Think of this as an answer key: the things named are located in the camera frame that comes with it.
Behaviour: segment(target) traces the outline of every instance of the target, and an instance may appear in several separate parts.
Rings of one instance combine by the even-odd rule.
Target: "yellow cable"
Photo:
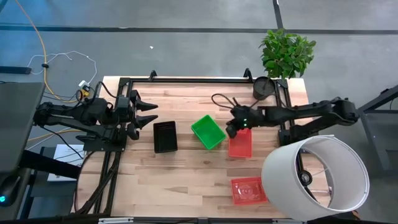
[[[40,39],[40,43],[42,44],[42,48],[43,48],[43,54],[44,54],[44,64],[47,64],[47,53],[45,51],[45,47],[44,47],[44,43],[43,43],[43,39],[42,36],[40,36],[39,31],[37,30],[35,24],[33,23],[32,19],[30,19],[30,17],[28,16],[28,14],[25,12],[25,9],[21,6],[21,4],[19,4],[18,0],[15,0],[15,2],[18,4],[18,6],[20,7],[20,9],[22,10],[22,12],[25,14],[26,18],[29,20],[30,24],[32,25],[33,29],[35,29],[37,36]],[[61,98],[59,98],[50,88],[49,84],[47,83],[47,68],[44,68],[44,84],[47,87],[47,89],[49,89],[49,91],[51,92],[51,94],[56,97],[58,100],[60,100],[61,102],[64,103],[74,103],[77,102],[77,100],[63,100]]]
[[[80,131],[80,130],[77,130],[77,129],[71,129],[71,130],[58,131],[58,132],[56,132],[56,133],[57,133],[57,134],[61,134],[61,133],[79,132],[79,131]],[[27,141],[33,141],[33,140],[40,139],[40,138],[44,138],[44,137],[47,137],[47,136],[50,136],[50,135],[54,135],[54,134],[53,134],[53,133],[44,134],[44,135],[39,136],[39,137],[36,137],[36,138],[28,139]]]

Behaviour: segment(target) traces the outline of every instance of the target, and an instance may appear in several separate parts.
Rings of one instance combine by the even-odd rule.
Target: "green bin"
[[[226,137],[223,130],[216,122],[206,115],[191,126],[192,131],[198,136],[207,149],[213,149]]]

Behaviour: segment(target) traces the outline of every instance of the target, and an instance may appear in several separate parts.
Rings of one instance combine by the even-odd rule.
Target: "white lampshade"
[[[317,156],[328,169],[333,193],[327,207],[312,199],[299,181],[295,158],[300,149]],[[314,136],[272,151],[264,161],[261,177],[270,203],[300,221],[353,211],[362,206],[369,193],[362,160],[334,136]]]

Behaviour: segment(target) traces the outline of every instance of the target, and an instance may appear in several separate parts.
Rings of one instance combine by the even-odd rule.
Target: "gray floor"
[[[166,27],[166,28],[276,28],[272,0],[20,0],[37,25]],[[398,29],[398,2],[393,0],[279,0],[287,29]],[[0,13],[0,25],[27,24],[9,1]],[[91,33],[42,32],[47,53],[77,50],[97,63],[94,82],[104,75],[158,75],[240,77],[246,67],[254,76],[263,68],[257,48],[264,34],[221,33]],[[304,75],[310,101],[348,97],[357,106],[398,84],[398,35],[307,35],[316,40],[315,59]],[[42,54],[31,31],[0,31],[0,65],[26,66]],[[93,63],[79,55],[69,61],[59,56],[50,64],[49,83],[60,95],[71,95],[77,84],[94,73]],[[40,70],[42,59],[32,68]],[[0,80],[41,82],[42,75],[0,75]],[[34,128],[32,136],[44,132]],[[379,177],[380,164],[360,122],[335,126],[322,134],[335,134],[365,162],[371,175],[367,202],[358,210],[362,219],[398,222],[398,180]],[[74,134],[65,134],[78,143]],[[42,146],[53,146],[52,138]],[[35,206],[45,205],[38,202]],[[35,213],[42,216],[48,213]]]

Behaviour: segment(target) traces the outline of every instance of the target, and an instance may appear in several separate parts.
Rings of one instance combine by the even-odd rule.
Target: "wooden table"
[[[104,83],[116,94],[120,77],[104,77]],[[292,105],[308,103],[304,81],[288,80]],[[191,130],[191,125],[210,115],[224,130],[232,118],[228,109],[213,104],[210,96],[223,93],[236,97],[242,105],[250,105],[252,84],[217,83],[135,83],[143,101],[159,106],[141,115],[157,114],[153,123],[175,121],[177,125],[178,151],[155,154],[152,124],[141,132],[138,141],[127,140],[122,153],[118,180],[114,195],[112,216],[132,217],[220,217],[220,218],[284,218],[271,203],[233,205],[230,180],[241,177],[261,176],[264,159],[279,147],[274,128],[252,129],[252,158],[239,159],[228,156],[228,138],[216,149],[206,150]],[[100,97],[113,102],[101,90]],[[216,101],[227,104],[226,100]],[[258,105],[275,105],[270,96]],[[310,119],[297,120],[305,124]],[[78,207],[90,197],[98,185],[104,153],[96,152],[83,168],[78,185]],[[322,164],[311,155],[303,155],[306,170],[314,174],[323,170]],[[310,185],[322,204],[328,205],[328,186],[324,173],[313,177]]]

